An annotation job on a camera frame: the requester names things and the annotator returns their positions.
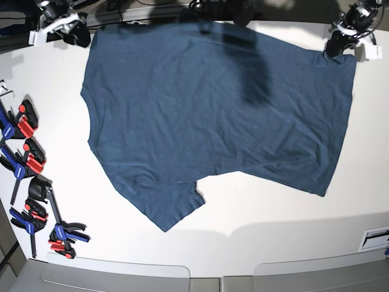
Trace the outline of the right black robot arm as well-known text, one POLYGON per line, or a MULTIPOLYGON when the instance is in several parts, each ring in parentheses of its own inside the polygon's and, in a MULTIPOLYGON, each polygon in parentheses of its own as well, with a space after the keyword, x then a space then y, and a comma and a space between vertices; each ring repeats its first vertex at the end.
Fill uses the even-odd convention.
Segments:
POLYGON ((91 34, 87 28, 87 14, 73 11, 72 1, 36 1, 40 11, 35 30, 29 33, 29 45, 42 46, 49 35, 57 35, 65 43, 88 47, 91 34))

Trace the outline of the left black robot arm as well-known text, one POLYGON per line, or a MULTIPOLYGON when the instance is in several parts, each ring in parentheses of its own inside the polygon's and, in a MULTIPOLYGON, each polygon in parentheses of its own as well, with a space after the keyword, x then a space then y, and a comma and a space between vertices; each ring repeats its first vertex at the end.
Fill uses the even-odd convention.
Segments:
POLYGON ((347 49, 360 45, 376 45, 374 31, 380 25, 388 1, 356 1, 347 12, 340 12, 331 25, 325 52, 329 57, 343 54, 347 49))

